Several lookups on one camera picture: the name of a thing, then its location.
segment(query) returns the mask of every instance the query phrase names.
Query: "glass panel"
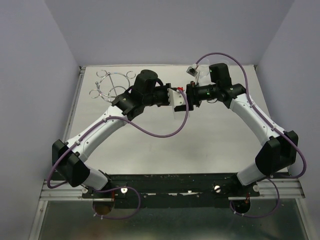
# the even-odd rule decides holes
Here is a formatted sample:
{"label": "glass panel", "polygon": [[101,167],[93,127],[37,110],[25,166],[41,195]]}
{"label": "glass panel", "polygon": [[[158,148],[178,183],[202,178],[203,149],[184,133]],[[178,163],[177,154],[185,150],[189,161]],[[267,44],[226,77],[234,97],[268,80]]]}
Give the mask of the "glass panel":
{"label": "glass panel", "polygon": [[[266,213],[274,200],[252,200],[248,213]],[[121,214],[130,209],[116,209]],[[43,221],[41,240],[306,240],[296,201],[281,200],[276,214],[248,219],[229,209],[141,209],[125,220],[93,217],[89,201],[51,201]]]}

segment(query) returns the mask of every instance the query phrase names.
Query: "metal frame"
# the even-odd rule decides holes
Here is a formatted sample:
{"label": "metal frame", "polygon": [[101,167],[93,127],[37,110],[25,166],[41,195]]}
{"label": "metal frame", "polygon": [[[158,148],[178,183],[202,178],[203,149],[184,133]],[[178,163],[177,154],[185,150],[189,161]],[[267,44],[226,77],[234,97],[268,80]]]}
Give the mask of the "metal frame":
{"label": "metal frame", "polygon": [[[84,79],[86,67],[80,67],[80,73],[78,82],[76,85],[76,91],[72,101],[71,110],[68,116],[67,124],[63,134],[63,140],[69,138],[71,126],[74,119],[74,113],[77,107],[79,94]],[[318,239],[317,233],[311,221],[308,213],[308,209],[305,203],[305,194],[303,192],[302,186],[298,179],[273,179],[274,183],[277,185],[280,193],[281,199],[296,199],[297,206],[301,215],[302,223],[306,231],[307,237],[312,240]],[[53,181],[53,184],[60,183],[61,181]],[[57,189],[49,189],[47,187],[47,182],[44,181],[42,191],[39,198],[38,207],[32,224],[31,232],[29,235],[29,240],[39,239],[41,227],[43,225],[45,213],[47,210],[48,201],[111,201],[111,198],[82,198],[83,187],[71,187],[70,185],[63,185]],[[251,199],[276,199],[277,193],[274,186],[267,180],[263,180],[257,183],[259,187],[260,196],[251,197]],[[244,197],[229,197],[229,200],[241,200]]]}

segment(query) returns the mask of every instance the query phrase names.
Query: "gray wall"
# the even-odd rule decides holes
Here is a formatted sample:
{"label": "gray wall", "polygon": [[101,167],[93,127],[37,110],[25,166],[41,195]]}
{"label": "gray wall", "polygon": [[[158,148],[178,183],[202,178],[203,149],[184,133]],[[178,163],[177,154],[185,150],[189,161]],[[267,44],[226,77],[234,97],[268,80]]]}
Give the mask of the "gray wall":
{"label": "gray wall", "polygon": [[0,239],[27,239],[78,64],[43,0],[0,5]]}
{"label": "gray wall", "polygon": [[[258,65],[270,115],[299,135],[307,159],[300,181],[320,236],[320,1],[296,0]],[[292,167],[302,169],[301,159]]]}
{"label": "gray wall", "polygon": [[190,64],[214,51],[257,64],[292,2],[46,0],[80,65]]}

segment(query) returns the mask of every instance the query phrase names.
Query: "white table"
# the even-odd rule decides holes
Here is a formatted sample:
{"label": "white table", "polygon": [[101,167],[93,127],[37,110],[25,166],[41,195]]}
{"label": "white table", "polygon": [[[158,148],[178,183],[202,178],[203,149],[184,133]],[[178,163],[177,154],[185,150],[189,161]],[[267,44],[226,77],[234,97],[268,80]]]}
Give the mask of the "white table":
{"label": "white table", "polygon": [[[91,66],[85,69],[78,95],[70,137],[73,137],[96,120],[110,103],[101,98],[92,99],[91,89],[99,81],[97,71],[133,71],[138,74],[150,69],[158,74],[163,83],[172,87],[186,87],[194,80],[186,73],[186,65],[122,65]],[[245,66],[250,94],[260,108],[268,109],[253,65]],[[242,71],[229,67],[232,83],[245,85]],[[125,86],[125,81],[114,77],[115,85]],[[210,83],[210,77],[204,78]],[[111,84],[105,80],[106,93]],[[156,134],[175,131],[182,119],[174,119],[171,106],[146,107],[144,113],[133,120],[144,129]],[[200,108],[190,112],[184,129],[170,138],[155,138],[127,124],[103,142],[89,157],[87,164],[108,174],[188,174],[188,173],[234,173],[255,160],[261,149],[259,141],[249,127],[221,102],[202,102]]]}

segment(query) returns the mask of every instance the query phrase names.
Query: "robotic arm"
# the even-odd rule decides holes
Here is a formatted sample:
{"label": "robotic arm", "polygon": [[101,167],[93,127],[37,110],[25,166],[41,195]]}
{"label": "robotic arm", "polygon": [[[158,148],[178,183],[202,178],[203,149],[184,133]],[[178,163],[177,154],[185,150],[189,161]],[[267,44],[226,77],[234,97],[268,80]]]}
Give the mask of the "robotic arm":
{"label": "robotic arm", "polygon": [[[202,101],[217,99],[249,126],[262,145],[255,162],[230,178],[228,191],[236,193],[237,190],[292,165],[296,160],[296,150],[274,130],[276,128],[284,133],[296,145],[297,134],[294,131],[286,132],[263,113],[263,116],[274,124],[273,127],[267,125],[253,110],[246,89],[241,84],[232,84],[226,64],[211,65],[209,70],[213,84],[199,86],[194,81],[187,84],[185,90],[187,101],[183,100],[181,89],[179,91],[171,87],[170,83],[164,85],[155,72],[141,71],[134,85],[118,95],[112,106],[87,129],[65,143],[57,140],[53,144],[52,164],[54,165],[69,150],[68,154],[60,159],[56,169],[72,187],[82,184],[96,190],[108,188],[109,176],[86,166],[85,161],[112,133],[142,114],[147,106],[173,106],[175,112],[187,109],[193,111],[194,106],[200,107]],[[187,72],[194,77],[198,74],[194,68],[189,68]]]}

